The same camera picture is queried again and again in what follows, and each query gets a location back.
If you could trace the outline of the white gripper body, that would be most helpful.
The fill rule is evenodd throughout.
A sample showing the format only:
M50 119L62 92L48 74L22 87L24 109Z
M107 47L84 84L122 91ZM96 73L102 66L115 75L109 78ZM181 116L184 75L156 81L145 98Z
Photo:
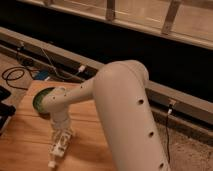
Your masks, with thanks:
M52 116L51 126L55 131L70 130L71 120L69 116Z

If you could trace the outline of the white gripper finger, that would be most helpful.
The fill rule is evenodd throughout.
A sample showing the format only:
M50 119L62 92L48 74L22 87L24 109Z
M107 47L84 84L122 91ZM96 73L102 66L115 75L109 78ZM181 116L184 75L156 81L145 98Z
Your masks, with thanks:
M51 146L53 147L57 142L59 132L53 132L51 137Z
M67 149L69 142L71 140L71 138L73 137L72 132L71 131L67 131L64 135L65 138L65 142L64 142L64 149Z

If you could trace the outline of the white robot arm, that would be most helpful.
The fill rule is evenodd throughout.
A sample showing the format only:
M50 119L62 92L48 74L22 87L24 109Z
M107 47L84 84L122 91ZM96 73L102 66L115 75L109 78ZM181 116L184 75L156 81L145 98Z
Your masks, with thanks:
M112 62L71 90L55 88L42 106L63 129L68 106L92 99L117 171L171 171L146 95L148 80L142 63Z

